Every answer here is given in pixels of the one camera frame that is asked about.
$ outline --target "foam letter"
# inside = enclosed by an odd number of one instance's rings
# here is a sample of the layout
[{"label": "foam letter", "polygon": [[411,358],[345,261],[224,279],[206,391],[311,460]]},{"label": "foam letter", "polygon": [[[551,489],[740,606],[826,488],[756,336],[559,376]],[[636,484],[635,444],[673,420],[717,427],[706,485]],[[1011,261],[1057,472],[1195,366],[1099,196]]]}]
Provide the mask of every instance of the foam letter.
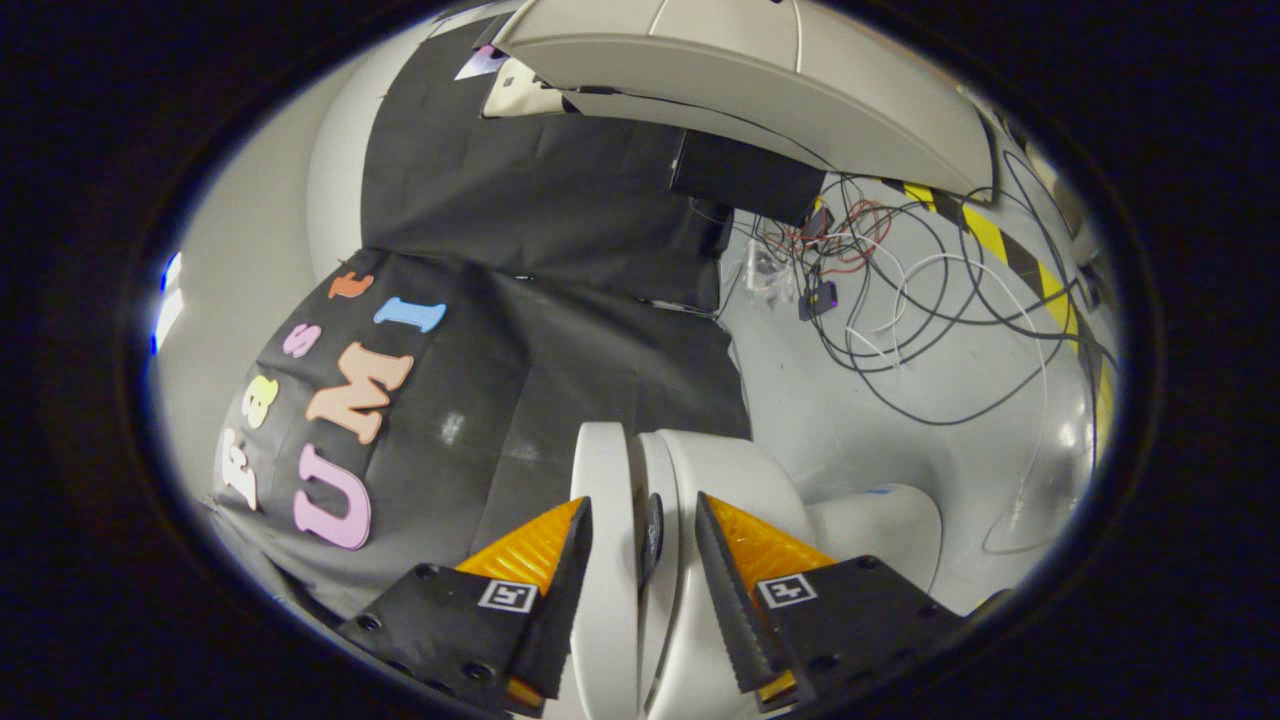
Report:
[{"label": "foam letter", "polygon": [[248,427],[255,430],[262,427],[262,421],[266,420],[266,410],[275,402],[275,396],[279,392],[280,383],[266,379],[266,375],[259,375],[250,380],[248,387],[244,388],[244,400],[241,401],[241,413],[248,418]]},{"label": "foam letter", "polygon": [[[413,356],[411,355],[390,357],[370,352],[358,342],[353,342],[338,357],[338,369],[342,370],[348,384],[316,392],[307,405],[306,418],[307,420],[324,418],[356,433],[362,445],[369,445],[383,424],[383,414],[371,409],[390,402],[387,393],[378,389],[374,380],[387,386],[387,389],[396,389],[404,382],[404,375],[408,375],[412,366]],[[369,410],[369,413],[357,413],[357,410]]]},{"label": "foam letter", "polygon": [[374,284],[374,275],[365,275],[357,281],[356,273],[351,272],[333,278],[333,283],[329,284],[329,297],[332,299],[334,295],[360,297],[371,284]]},{"label": "foam letter", "polygon": [[248,468],[248,457],[244,456],[244,451],[236,447],[236,432],[230,428],[223,430],[220,446],[223,482],[244,496],[250,510],[257,510],[257,475]]},{"label": "foam letter", "polygon": [[284,352],[294,357],[302,357],[311,351],[311,346],[320,340],[320,325],[302,323],[293,328],[289,337],[284,338]]},{"label": "foam letter", "polygon": [[311,498],[301,489],[293,493],[293,523],[302,532],[312,532],[338,547],[357,550],[369,539],[369,525],[372,511],[365,483],[347,470],[316,455],[310,442],[302,446],[298,456],[298,477],[324,480],[347,496],[346,518],[335,518],[311,503]]},{"label": "foam letter", "polygon": [[394,323],[406,323],[410,325],[417,325],[417,329],[424,333],[431,332],[431,328],[440,323],[440,318],[444,318],[444,305],[415,305],[412,302],[404,302],[399,297],[393,297],[383,304],[381,309],[374,315],[375,323],[381,323],[383,320],[392,320]]}]

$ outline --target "gray floor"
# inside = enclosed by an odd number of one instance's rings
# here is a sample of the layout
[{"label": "gray floor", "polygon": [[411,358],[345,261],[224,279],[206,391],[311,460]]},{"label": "gray floor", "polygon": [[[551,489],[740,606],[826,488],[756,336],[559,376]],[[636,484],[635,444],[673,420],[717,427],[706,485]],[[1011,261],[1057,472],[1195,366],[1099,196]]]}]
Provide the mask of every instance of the gray floor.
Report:
[{"label": "gray floor", "polygon": [[[1024,174],[1023,183],[1028,192],[1041,193],[1029,174]],[[901,193],[874,179],[858,181],[858,186],[868,199],[886,205],[905,201]],[[1007,177],[1001,178],[1004,186],[1019,195]],[[837,217],[842,217],[838,191],[828,192],[826,200],[835,206]],[[1062,255],[1070,259],[1070,242],[1048,196],[1033,197],[1033,206],[1055,233]],[[982,213],[1041,263],[1053,266],[1029,213],[1009,201],[983,208]],[[916,215],[938,233],[947,252],[959,252],[955,225],[937,214],[919,211]],[[736,219],[749,224],[751,217],[739,213]],[[746,240],[746,233],[735,229],[722,260],[722,297],[741,272]],[[938,252],[924,227],[905,217],[893,223],[883,247],[906,268]],[[972,255],[972,241],[969,247]],[[900,277],[891,260],[883,254],[877,258],[890,277]],[[1006,282],[1020,305],[1036,301],[1033,292],[1006,265],[991,255],[986,264]],[[963,264],[950,265],[951,282],[940,310],[954,314],[972,283]],[[1069,278],[1074,277],[1074,264],[1068,261],[1066,265]],[[924,268],[913,277],[910,292],[932,304],[941,278],[941,263]],[[845,302],[822,316],[823,327],[836,342],[842,342],[847,304],[856,296],[860,274],[824,279],[836,279],[838,297]],[[982,291],[997,310],[1016,311],[991,278],[982,282]],[[893,301],[893,291],[874,278],[864,309],[854,323],[855,329],[863,331],[867,340],[888,356],[892,356],[892,333],[865,329],[884,324],[891,318]],[[968,612],[993,592],[1016,584],[1044,555],[1088,488],[1093,421],[1089,389],[1070,347],[1064,347],[1047,366],[1047,405],[1046,387],[1037,378],[982,418],[955,427],[929,427],[890,409],[856,374],[836,365],[815,331],[797,319],[794,301],[771,306],[749,292],[739,278],[722,310],[721,323],[735,338],[733,356],[744,375],[755,441],[791,474],[806,502],[887,482],[914,484],[937,501],[943,518],[943,552],[932,593],[952,610]],[[965,316],[989,315],[974,302]],[[1100,340],[1115,347],[1108,318],[1085,316]],[[922,311],[908,306],[899,325],[905,331],[902,336],[923,319]],[[1030,320],[1039,332],[1061,331],[1044,309],[1032,311]],[[934,320],[931,327],[937,329],[925,331],[922,337],[932,337],[942,323]],[[1052,341],[1043,342],[1046,357],[1052,345]],[[854,340],[854,348],[870,352],[859,340]],[[884,363],[874,357],[865,364]],[[1001,325],[957,325],[919,357],[870,378],[882,395],[901,407],[947,420],[982,409],[1038,366],[1037,341]],[[1033,454],[1036,461],[1028,473]],[[1023,502],[1012,516],[1016,524],[1010,528],[1001,523],[988,537],[1010,507],[1023,478]],[[1038,547],[1021,550],[1028,546]]]}]

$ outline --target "black box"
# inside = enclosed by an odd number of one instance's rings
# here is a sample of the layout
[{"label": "black box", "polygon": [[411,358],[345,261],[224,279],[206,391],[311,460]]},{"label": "black box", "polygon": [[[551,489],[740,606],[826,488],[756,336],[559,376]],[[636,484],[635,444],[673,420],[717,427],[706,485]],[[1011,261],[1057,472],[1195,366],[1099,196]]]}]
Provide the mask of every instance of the black box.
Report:
[{"label": "black box", "polygon": [[800,227],[826,176],[777,152],[690,129],[676,156],[671,191]]}]

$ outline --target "yellow and black hazard tape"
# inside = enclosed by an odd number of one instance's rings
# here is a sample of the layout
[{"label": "yellow and black hazard tape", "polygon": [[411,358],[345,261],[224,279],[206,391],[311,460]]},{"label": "yellow and black hazard tape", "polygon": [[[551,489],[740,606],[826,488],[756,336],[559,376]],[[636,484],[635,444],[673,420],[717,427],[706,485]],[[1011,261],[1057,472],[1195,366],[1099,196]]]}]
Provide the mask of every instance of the yellow and black hazard tape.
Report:
[{"label": "yellow and black hazard tape", "polygon": [[[1009,237],[1005,231],[980,215],[966,204],[960,202],[945,192],[934,193],[932,190],[905,183],[895,179],[881,179],[887,187],[896,190],[911,200],[919,201],[931,213],[942,219],[968,229],[988,252],[1009,266],[1027,287],[1036,293],[1036,297],[1044,300],[1062,290],[1062,282],[1043,263],[1036,259],[1021,243]],[[1078,334],[1091,341],[1096,341],[1088,322],[1080,316],[1080,311],[1071,302],[1070,293],[1062,292],[1053,300],[1044,302],[1044,309],[1053,316],[1053,322],[1061,332]],[[1107,436],[1111,428],[1111,418],[1115,402],[1115,379],[1106,368],[1098,352],[1082,352],[1075,341],[1068,341],[1080,363],[1080,369],[1087,378],[1092,378],[1097,387],[1097,424],[1098,442]]]}]

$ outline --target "black fabric cover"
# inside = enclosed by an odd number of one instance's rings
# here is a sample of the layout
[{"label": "black fabric cover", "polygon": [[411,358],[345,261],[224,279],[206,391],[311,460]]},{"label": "black fabric cover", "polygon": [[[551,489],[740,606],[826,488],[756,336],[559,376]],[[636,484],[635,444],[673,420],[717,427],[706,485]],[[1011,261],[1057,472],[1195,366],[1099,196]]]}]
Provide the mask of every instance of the black fabric cover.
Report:
[{"label": "black fabric cover", "polygon": [[490,19],[424,42],[365,155],[365,247],[703,310],[731,210],[668,190],[681,128],[580,114],[483,119],[494,76],[454,81]]},{"label": "black fabric cover", "polygon": [[[279,382],[257,429],[232,398],[225,428],[243,443],[257,478],[259,510],[223,483],[212,506],[244,541],[315,600],[349,618],[417,562],[453,566],[493,539],[568,500],[579,425],[621,421],[628,433],[676,428],[749,437],[728,334],[713,320],[630,299],[520,281],[463,260],[361,250],[349,268],[372,274],[357,297],[328,297],[321,283],[280,325],[244,375]],[[374,314],[390,297],[445,304],[428,333]],[[302,357],[283,351],[301,324],[323,332]],[[347,384],[337,360],[352,342],[412,355],[388,392],[370,445],[303,411],[321,388]],[[346,500],[301,482],[305,443],[358,477],[372,503],[367,542],[355,551],[297,529],[293,496],[306,489],[337,516]]]}]

